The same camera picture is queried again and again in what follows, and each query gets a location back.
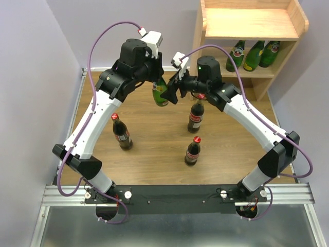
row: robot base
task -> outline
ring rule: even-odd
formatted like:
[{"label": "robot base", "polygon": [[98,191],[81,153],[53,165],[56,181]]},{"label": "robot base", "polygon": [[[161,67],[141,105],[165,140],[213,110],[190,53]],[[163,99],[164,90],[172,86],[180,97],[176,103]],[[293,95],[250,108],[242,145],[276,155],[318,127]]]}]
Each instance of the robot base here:
[{"label": "robot base", "polygon": [[[117,185],[107,192],[108,195],[120,198],[126,204],[130,215],[139,214],[202,214],[222,213],[235,214],[236,202],[251,202],[258,198],[259,202],[266,202],[266,196],[261,196],[260,187],[250,198],[239,198],[235,184],[225,185]],[[90,197],[86,204],[116,203],[107,199],[92,188],[87,189]],[[108,211],[108,218],[113,218],[116,211],[124,215],[122,206],[97,207],[96,213],[103,216]]]}]

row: purple wall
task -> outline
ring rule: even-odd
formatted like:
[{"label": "purple wall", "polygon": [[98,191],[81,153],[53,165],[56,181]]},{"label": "purple wall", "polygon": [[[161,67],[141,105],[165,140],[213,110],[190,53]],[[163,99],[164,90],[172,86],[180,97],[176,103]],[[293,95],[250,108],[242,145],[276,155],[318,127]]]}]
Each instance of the purple wall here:
[{"label": "purple wall", "polygon": [[0,246],[30,246],[81,70],[45,0],[0,8]]},{"label": "purple wall", "polygon": [[[303,181],[311,185],[315,210],[329,242],[329,2],[304,0],[302,7],[310,28],[269,94],[281,126],[300,134],[300,144],[312,158],[314,172]],[[297,156],[294,167],[297,174],[308,171],[308,163],[301,154]]]},{"label": "purple wall", "polygon": [[[87,65],[87,55],[96,37],[118,21],[135,21],[147,31],[163,35],[160,51],[163,65],[177,51],[187,53],[192,48],[199,0],[47,0],[81,67]],[[139,38],[137,29],[121,25],[109,31],[96,47],[92,67],[109,67],[119,58],[121,45],[128,38]]]}]

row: wooden shelf board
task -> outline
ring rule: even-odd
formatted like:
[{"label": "wooden shelf board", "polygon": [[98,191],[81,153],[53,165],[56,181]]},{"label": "wooden shelf board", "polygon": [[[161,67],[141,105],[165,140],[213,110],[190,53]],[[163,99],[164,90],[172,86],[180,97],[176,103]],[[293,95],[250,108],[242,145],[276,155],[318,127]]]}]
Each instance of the wooden shelf board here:
[{"label": "wooden shelf board", "polygon": [[[225,48],[226,51],[230,52],[232,48]],[[245,49],[245,57],[248,54],[250,48]],[[216,48],[205,48],[203,49],[202,56],[214,56],[220,63],[222,77],[236,78],[235,72],[229,72],[226,70],[227,56]],[[272,66],[268,68],[257,67],[254,71],[248,72],[243,69],[243,62],[239,68],[239,74],[242,78],[273,78],[274,72]]]},{"label": "wooden shelf board", "polygon": [[298,40],[285,9],[206,8],[207,38]]}]

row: wooden floor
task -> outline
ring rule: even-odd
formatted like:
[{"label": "wooden floor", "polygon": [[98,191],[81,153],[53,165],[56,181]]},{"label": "wooden floor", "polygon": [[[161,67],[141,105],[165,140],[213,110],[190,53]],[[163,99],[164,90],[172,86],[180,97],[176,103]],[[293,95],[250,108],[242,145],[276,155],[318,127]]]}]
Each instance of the wooden floor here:
[{"label": "wooden floor", "polygon": [[[168,82],[172,73],[166,73]],[[93,73],[97,82],[99,73]],[[255,101],[252,89],[246,89],[247,98],[271,121],[275,117],[268,99]],[[75,126],[92,98],[87,78],[83,88]],[[237,183],[265,154],[256,139],[237,121],[221,113],[207,102],[201,128],[200,157],[194,167],[184,163],[185,152],[196,134],[187,131],[191,105],[188,97],[179,98],[177,105],[169,103],[158,107],[152,97],[152,84],[146,82],[131,93],[117,112],[127,125],[134,146],[123,151],[114,138],[110,120],[101,133],[94,156],[103,162],[102,169],[117,184],[227,184]],[[67,166],[62,175],[63,185],[75,185],[79,175]],[[281,177],[274,183],[294,183]]]}]

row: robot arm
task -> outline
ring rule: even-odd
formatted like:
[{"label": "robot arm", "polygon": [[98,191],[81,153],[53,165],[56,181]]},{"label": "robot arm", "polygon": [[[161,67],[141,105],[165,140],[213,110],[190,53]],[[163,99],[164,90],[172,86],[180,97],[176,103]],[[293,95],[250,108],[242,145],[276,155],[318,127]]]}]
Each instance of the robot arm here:
[{"label": "robot arm", "polygon": [[162,42],[161,33],[146,33],[144,28],[141,28],[139,33],[141,40],[128,39],[121,47],[120,58],[111,69],[100,75],[96,84],[95,109],[92,110],[92,99],[72,135],[64,145],[56,144],[52,150],[60,159],[71,151],[66,164],[101,192],[107,192],[114,182],[101,170],[102,162],[93,157],[100,133],[127,95],[138,87],[136,85],[145,81],[159,81],[163,75],[162,54],[158,51]]},{"label": "robot arm", "polygon": [[200,57],[197,61],[198,76],[190,76],[185,67],[187,58],[180,62],[183,56],[179,52],[175,55],[172,64],[178,72],[170,79],[168,90],[161,97],[176,104],[178,89],[182,98],[187,92],[203,93],[210,104],[233,117],[257,139],[267,153],[258,161],[254,170],[237,184],[241,197],[250,196],[265,182],[279,175],[296,158],[297,149],[277,134],[286,136],[296,144],[299,143],[299,135],[294,131],[288,134],[249,103],[249,107],[262,121],[272,126],[276,133],[261,123],[245,106],[241,91],[233,84],[222,82],[220,65],[214,57]]}]

